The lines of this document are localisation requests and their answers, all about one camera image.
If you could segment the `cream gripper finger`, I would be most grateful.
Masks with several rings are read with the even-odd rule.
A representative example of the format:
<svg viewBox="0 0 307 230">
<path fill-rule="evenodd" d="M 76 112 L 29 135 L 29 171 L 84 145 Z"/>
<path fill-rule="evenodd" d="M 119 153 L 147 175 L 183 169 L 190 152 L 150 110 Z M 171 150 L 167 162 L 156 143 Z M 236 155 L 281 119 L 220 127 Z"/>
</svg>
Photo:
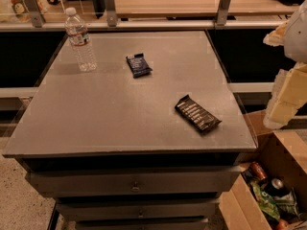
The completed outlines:
<svg viewBox="0 0 307 230">
<path fill-rule="evenodd" d="M 307 103 L 307 64 L 297 62 L 289 71 L 280 69 L 272 87 L 263 124 L 269 129 L 286 126 Z"/>
<path fill-rule="evenodd" d="M 287 28 L 288 22 L 284 22 L 280 24 L 275 30 L 267 34 L 263 42 L 269 46 L 283 46 L 284 45 L 284 37 Z"/>
</svg>

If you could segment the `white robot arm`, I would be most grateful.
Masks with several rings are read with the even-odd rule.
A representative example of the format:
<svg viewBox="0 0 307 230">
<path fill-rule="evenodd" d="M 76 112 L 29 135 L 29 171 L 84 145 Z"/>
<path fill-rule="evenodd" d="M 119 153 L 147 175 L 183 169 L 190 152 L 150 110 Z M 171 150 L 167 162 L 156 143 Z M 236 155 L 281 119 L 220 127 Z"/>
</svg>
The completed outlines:
<svg viewBox="0 0 307 230">
<path fill-rule="evenodd" d="M 295 62 L 291 70 L 280 70 L 276 75 L 265 111 L 264 126 L 280 129 L 307 104 L 307 0 L 288 21 L 267 34 L 263 42 L 283 46 L 285 57 Z"/>
</svg>

